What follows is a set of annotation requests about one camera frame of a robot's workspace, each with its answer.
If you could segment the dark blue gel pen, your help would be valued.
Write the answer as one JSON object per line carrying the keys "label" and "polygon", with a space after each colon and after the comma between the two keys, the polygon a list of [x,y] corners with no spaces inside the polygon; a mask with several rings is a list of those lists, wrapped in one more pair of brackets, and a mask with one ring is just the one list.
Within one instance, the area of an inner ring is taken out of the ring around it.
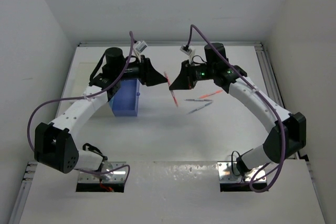
{"label": "dark blue gel pen", "polygon": [[213,102],[211,99],[185,99],[187,102]]}

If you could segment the orange gel pen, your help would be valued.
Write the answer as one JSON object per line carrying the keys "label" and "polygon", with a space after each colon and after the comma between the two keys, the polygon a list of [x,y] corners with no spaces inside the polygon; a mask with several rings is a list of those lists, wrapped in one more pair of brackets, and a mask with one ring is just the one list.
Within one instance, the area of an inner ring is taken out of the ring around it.
{"label": "orange gel pen", "polygon": [[219,93],[222,93],[222,92],[223,92],[223,90],[217,90],[217,91],[211,92],[209,94],[202,95],[198,99],[208,98],[208,97],[211,97],[213,95],[216,95],[216,94],[219,94]]}

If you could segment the blue transparent drawer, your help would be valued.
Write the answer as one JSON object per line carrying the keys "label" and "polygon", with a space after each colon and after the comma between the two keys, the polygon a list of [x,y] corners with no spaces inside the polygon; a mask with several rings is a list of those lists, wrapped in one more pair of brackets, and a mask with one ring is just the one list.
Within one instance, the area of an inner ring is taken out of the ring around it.
{"label": "blue transparent drawer", "polygon": [[118,92],[109,101],[114,116],[138,116],[140,97],[140,82],[138,79],[124,80]]}

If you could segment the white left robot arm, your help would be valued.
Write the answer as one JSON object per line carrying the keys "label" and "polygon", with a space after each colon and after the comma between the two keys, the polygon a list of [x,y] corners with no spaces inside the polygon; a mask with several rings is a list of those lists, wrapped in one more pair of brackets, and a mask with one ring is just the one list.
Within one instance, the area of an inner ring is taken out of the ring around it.
{"label": "white left robot arm", "polygon": [[35,160],[64,174],[72,170],[100,173],[107,157],[92,145],[78,150],[75,139],[96,111],[113,99],[121,82],[133,79],[147,87],[167,82],[144,55],[125,57],[121,48],[106,49],[92,71],[83,95],[75,98],[62,115],[35,128]]}

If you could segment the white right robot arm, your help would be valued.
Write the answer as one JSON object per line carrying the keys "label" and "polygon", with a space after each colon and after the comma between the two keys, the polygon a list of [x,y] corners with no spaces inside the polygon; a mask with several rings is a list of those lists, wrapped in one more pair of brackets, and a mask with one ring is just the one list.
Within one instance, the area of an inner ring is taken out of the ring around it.
{"label": "white right robot arm", "polygon": [[204,47],[206,60],[195,63],[195,51],[188,46],[180,48],[189,59],[181,63],[177,78],[170,90],[190,90],[197,82],[213,80],[226,93],[240,101],[264,126],[268,136],[264,143],[236,159],[236,168],[245,175],[253,168],[267,163],[280,163],[281,157],[290,157],[306,146],[305,116],[279,106],[260,91],[247,73],[238,65],[230,65],[225,47],[213,43]]}

